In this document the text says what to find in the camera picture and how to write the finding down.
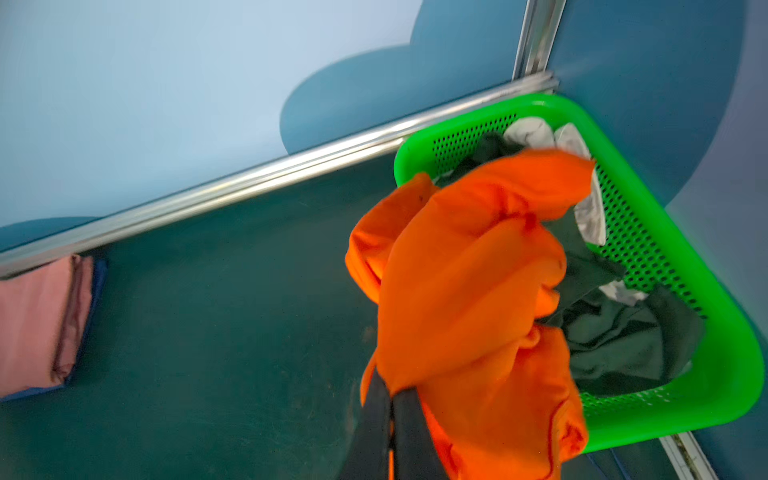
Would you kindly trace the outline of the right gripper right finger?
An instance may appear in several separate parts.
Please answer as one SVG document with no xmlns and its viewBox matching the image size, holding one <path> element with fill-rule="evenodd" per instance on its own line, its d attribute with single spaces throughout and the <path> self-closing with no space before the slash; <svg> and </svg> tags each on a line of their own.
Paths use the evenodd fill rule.
<svg viewBox="0 0 768 480">
<path fill-rule="evenodd" d="M 420 397 L 415 388 L 393 398 L 394 478 L 399 480 L 448 479 L 432 440 Z"/>
</svg>

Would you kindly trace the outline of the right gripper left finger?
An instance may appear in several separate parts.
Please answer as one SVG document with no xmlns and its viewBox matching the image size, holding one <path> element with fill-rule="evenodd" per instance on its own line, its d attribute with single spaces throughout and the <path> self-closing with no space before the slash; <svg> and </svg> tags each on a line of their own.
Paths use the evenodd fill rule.
<svg viewBox="0 0 768 480">
<path fill-rule="evenodd" d="M 389 478 L 391 420 L 392 400 L 385 382 L 375 370 L 339 479 Z"/>
</svg>

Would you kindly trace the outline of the orange t-shirt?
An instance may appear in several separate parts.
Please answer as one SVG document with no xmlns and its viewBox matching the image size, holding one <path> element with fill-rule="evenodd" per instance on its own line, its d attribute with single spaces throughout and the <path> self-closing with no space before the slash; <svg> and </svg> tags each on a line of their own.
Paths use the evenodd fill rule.
<svg viewBox="0 0 768 480">
<path fill-rule="evenodd" d="M 595 164 L 527 150 L 445 187 L 420 173 L 353 230 L 345 262 L 377 307 L 359 434 L 400 437 L 384 412 L 417 395 L 451 479 L 557 479 L 588 432 L 561 330 L 564 249 L 547 229 L 590 191 Z"/>
</svg>

